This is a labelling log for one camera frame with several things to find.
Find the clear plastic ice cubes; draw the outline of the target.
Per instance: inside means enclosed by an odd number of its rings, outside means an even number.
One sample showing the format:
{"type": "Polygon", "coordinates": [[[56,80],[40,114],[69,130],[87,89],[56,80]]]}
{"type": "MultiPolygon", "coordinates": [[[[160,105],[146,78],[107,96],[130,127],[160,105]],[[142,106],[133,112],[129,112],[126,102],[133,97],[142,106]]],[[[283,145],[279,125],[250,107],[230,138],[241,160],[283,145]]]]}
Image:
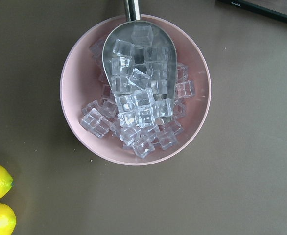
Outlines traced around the clear plastic ice cubes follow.
{"type": "Polygon", "coordinates": [[[111,133],[141,159],[177,145],[184,99],[195,87],[168,35],[147,22],[128,23],[91,49],[109,82],[101,101],[82,108],[80,125],[98,138],[111,133]]]}

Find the metal ice scoop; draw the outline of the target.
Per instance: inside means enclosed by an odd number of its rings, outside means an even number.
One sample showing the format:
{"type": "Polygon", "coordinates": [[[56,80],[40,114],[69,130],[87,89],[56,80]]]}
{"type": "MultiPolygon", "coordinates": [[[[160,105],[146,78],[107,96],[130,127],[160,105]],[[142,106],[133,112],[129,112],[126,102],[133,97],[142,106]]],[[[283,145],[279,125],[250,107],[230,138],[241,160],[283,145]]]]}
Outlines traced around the metal ice scoop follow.
{"type": "Polygon", "coordinates": [[[105,40],[102,63],[122,127],[163,125],[173,118],[177,53],[159,26],[141,19],[139,2],[124,2],[126,22],[105,40]]]}

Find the pink bowl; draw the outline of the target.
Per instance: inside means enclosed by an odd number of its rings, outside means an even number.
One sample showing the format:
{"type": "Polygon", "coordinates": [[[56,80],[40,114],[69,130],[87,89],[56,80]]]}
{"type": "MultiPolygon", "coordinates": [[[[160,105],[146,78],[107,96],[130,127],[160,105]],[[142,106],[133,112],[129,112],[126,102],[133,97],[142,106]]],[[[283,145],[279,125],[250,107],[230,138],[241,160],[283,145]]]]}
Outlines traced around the pink bowl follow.
{"type": "Polygon", "coordinates": [[[142,19],[157,24],[172,38],[179,62],[189,67],[190,80],[195,84],[195,96],[187,99],[187,114],[179,121],[184,132],[178,135],[178,144],[163,150],[158,147],[144,159],[134,152],[125,150],[122,142],[108,134],[103,138],[86,131],[81,125],[81,109],[88,102],[101,98],[102,85],[98,80],[100,67],[92,59],[89,46],[106,37],[115,27],[124,23],[124,16],[104,20],[89,29],[69,52],[61,74],[60,99],[66,121],[79,139],[90,151],[108,161],[121,165],[150,165],[178,154],[198,134],[206,119],[211,100],[211,79],[207,63],[192,38],[173,23],[162,18],[142,15],[142,19]]]}

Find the yellow lemon lower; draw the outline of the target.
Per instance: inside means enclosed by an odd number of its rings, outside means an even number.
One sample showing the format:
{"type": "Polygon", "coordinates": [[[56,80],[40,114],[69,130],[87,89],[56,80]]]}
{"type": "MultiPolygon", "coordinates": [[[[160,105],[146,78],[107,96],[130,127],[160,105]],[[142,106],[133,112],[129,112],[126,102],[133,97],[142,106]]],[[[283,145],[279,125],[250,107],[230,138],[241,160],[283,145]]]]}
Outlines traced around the yellow lemon lower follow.
{"type": "Polygon", "coordinates": [[[0,203],[0,235],[11,235],[16,223],[14,211],[7,204],[0,203]]]}

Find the black tray with glasses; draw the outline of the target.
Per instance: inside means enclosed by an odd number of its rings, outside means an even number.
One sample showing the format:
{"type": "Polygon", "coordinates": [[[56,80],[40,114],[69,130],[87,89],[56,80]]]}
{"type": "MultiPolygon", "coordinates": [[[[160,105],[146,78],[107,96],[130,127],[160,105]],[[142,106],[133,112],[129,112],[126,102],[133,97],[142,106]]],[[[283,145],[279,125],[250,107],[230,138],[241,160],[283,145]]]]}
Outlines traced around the black tray with glasses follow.
{"type": "Polygon", "coordinates": [[[287,23],[287,0],[220,0],[219,2],[287,23]]]}

